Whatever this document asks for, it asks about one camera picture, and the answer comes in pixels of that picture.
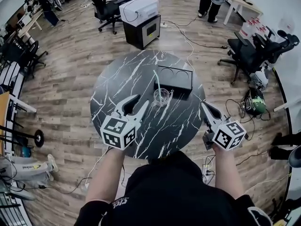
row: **glass cup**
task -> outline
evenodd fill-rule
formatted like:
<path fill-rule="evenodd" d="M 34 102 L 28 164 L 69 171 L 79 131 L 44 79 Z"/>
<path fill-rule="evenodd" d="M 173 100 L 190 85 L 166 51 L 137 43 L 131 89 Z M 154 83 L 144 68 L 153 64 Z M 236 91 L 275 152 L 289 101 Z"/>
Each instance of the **glass cup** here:
<path fill-rule="evenodd" d="M 159 89 L 156 89 L 154 92 L 154 101 L 152 103 L 153 106 L 157 105 L 159 107 L 166 106 L 169 100 L 169 92 L 167 89 L 161 88 L 161 100 L 160 100 L 160 94 Z"/>

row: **white printer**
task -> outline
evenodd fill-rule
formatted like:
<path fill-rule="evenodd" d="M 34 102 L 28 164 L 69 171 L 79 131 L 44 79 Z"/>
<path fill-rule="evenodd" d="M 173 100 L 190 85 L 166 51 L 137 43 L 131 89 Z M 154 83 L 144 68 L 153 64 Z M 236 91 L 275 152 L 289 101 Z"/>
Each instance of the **white printer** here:
<path fill-rule="evenodd" d="M 121 20 L 136 27 L 159 14 L 159 1 L 131 0 L 120 5 L 119 9 Z"/>

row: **wooden floor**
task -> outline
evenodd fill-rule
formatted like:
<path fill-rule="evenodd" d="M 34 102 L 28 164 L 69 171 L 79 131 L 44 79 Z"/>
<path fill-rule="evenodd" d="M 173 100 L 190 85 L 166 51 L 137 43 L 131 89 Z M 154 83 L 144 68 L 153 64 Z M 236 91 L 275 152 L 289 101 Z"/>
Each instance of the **wooden floor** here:
<path fill-rule="evenodd" d="M 40 43 L 42 50 L 49 55 L 44 57 L 47 66 L 38 68 L 35 79 L 24 84 L 21 99 L 38 109 L 37 114 L 20 113 L 17 121 L 24 125 L 24 131 L 43 130 L 46 141 L 41 149 L 34 148 L 33 156 L 46 160 L 51 153 L 59 166 L 51 185 L 67 192 L 75 188 L 81 178 L 87 176 L 96 160 L 104 152 L 90 115 L 90 97 L 93 85 L 103 69 L 116 57 L 137 50 L 127 44 L 122 23 L 117 24 L 117 35 L 112 34 L 110 26 L 99 33 L 99 22 L 94 18 L 92 5 L 81 8 L 84 0 L 72 0 L 63 6 L 60 18 L 68 19 L 51 28 L 43 18 L 40 24 L 43 31 L 34 29 L 30 34 Z M 162 19 L 178 24 L 188 24 L 197 16 L 199 0 L 159 0 Z M 211 46 L 227 45 L 228 38 L 234 38 L 242 21 L 232 14 L 227 26 L 222 24 L 229 6 L 222 5 L 216 24 L 209 24 L 206 18 L 197 18 L 189 26 L 182 27 L 186 35 L 199 44 Z M 193 45 L 194 53 L 190 62 L 201 79 L 206 99 L 225 109 L 225 102 L 231 98 L 240 101 L 247 90 L 246 79 L 240 74 L 235 86 L 230 85 L 235 68 L 232 65 L 218 66 L 220 58 L 227 58 L 227 50 L 204 48 Z M 162 28 L 160 39 L 153 41 L 147 49 L 164 50 L 186 60 L 192 48 L 185 42 L 179 31 Z M 283 103 L 276 78 L 272 75 L 264 92 L 269 111 Z M 229 112 L 237 119 L 238 107 L 229 102 Z M 251 141 L 236 149 L 237 163 L 248 156 L 265 152 L 276 132 L 288 132 L 285 112 L 271 113 L 270 121 L 255 120 L 255 131 Z M 252 121 L 244 124 L 249 135 L 253 131 Z M 206 126 L 203 125 L 194 139 L 183 148 L 192 159 L 207 152 L 202 141 Z M 203 160 L 195 161 L 202 165 Z M 139 166 L 147 162 L 126 158 L 126 180 Z M 265 180 L 279 180 L 289 172 L 284 161 L 272 161 L 266 155 L 251 157 L 238 166 L 245 189 Z M 253 201 L 267 213 L 272 211 L 272 199 L 285 193 L 287 178 L 280 182 L 260 184 L 249 191 Z M 84 182 L 70 195 L 63 195 L 54 189 L 34 190 L 37 200 L 27 202 L 27 211 L 36 226 L 71 226 L 74 224 L 86 195 Z"/>

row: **black shirt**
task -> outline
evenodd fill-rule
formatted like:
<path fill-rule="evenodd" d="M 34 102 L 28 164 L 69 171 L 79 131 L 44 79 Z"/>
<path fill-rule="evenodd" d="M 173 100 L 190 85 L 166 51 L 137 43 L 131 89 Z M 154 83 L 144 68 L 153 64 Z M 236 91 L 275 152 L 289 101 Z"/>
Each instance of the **black shirt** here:
<path fill-rule="evenodd" d="M 38 0 L 38 1 L 45 12 L 51 11 L 51 4 L 48 0 Z"/>
<path fill-rule="evenodd" d="M 193 172 L 195 168 L 187 169 L 169 165 L 138 168 L 124 197 L 111 204 L 88 202 L 75 226 L 257 225 L 248 213 L 254 206 L 248 195 L 235 200 L 223 190 L 205 185 Z"/>

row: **round table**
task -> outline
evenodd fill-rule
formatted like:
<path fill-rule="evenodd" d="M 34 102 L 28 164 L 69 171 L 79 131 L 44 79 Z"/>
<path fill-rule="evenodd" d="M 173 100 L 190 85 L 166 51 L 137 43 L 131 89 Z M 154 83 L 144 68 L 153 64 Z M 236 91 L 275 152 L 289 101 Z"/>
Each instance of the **round table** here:
<path fill-rule="evenodd" d="M 153 70 L 158 65 L 192 70 L 185 61 L 164 51 L 137 51 L 115 59 L 94 86 L 90 109 L 99 135 L 106 115 L 114 111 L 118 102 L 140 94 L 141 98 L 133 109 L 135 114 L 149 100 L 137 138 L 127 149 L 130 157 L 155 159 L 172 154 L 186 146 L 202 124 L 200 101 L 205 99 L 205 93 L 195 73 L 189 96 L 171 94 L 173 97 L 166 106 L 152 106 L 155 91 Z"/>

